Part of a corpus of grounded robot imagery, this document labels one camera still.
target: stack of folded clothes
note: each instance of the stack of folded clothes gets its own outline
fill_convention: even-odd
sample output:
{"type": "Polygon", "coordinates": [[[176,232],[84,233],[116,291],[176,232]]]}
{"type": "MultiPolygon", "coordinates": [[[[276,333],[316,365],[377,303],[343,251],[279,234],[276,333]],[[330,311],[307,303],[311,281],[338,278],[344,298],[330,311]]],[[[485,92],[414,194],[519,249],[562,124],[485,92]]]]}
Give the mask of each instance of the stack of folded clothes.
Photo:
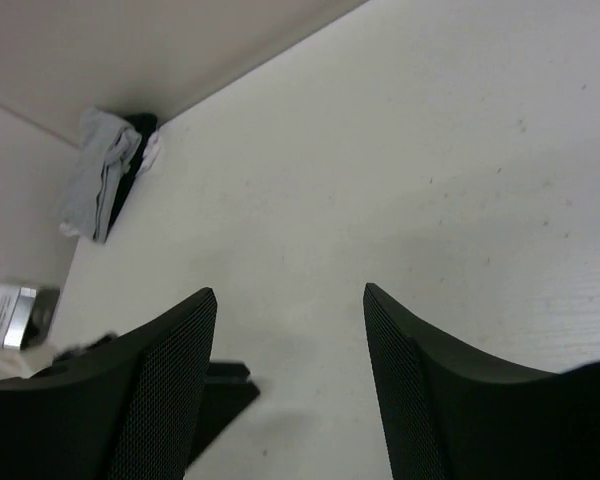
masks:
{"type": "Polygon", "coordinates": [[[104,243],[136,178],[159,150],[151,113],[125,118],[89,108],[80,117],[80,158],[59,208],[60,231],[104,243]]]}

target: gray cloth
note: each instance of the gray cloth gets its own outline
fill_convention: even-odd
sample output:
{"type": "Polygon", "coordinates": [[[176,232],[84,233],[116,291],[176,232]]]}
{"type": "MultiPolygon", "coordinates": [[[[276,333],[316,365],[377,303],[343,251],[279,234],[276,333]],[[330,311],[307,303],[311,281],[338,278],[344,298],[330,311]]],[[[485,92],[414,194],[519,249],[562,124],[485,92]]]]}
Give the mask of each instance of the gray cloth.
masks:
{"type": "Polygon", "coordinates": [[[81,235],[104,243],[122,175],[142,135],[123,120],[97,108],[80,117],[80,158],[60,202],[59,214],[81,235]]]}

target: white table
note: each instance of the white table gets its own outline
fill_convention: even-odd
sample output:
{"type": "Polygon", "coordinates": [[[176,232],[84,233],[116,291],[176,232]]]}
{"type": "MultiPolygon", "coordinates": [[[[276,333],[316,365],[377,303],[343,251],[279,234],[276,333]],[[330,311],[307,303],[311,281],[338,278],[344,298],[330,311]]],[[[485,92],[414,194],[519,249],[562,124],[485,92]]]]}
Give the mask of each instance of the white table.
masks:
{"type": "Polygon", "coordinates": [[[213,287],[264,393],[191,478],[390,477],[367,281],[512,361],[600,358],[600,1],[372,0],[162,133],[52,340],[213,287]]]}

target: silver object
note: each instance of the silver object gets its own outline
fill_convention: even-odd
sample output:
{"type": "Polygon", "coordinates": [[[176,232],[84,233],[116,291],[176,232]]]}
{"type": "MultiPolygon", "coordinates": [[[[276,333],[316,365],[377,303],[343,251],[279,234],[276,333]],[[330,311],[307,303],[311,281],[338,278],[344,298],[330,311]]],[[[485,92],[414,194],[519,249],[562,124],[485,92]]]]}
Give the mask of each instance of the silver object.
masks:
{"type": "Polygon", "coordinates": [[[0,348],[24,350],[49,334],[60,289],[30,282],[0,284],[0,348]]]}

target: speckled white surface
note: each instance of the speckled white surface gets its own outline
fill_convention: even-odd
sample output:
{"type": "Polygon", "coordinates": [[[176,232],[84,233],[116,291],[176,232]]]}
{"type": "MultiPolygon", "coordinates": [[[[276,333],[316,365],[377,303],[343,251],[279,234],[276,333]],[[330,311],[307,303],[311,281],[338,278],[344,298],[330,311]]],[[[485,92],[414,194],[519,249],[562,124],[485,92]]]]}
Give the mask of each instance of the speckled white surface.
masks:
{"type": "Polygon", "coordinates": [[[191,478],[390,478],[367,281],[513,361],[600,358],[600,1],[372,0],[163,135],[52,338],[214,287],[264,394],[191,478]]]}

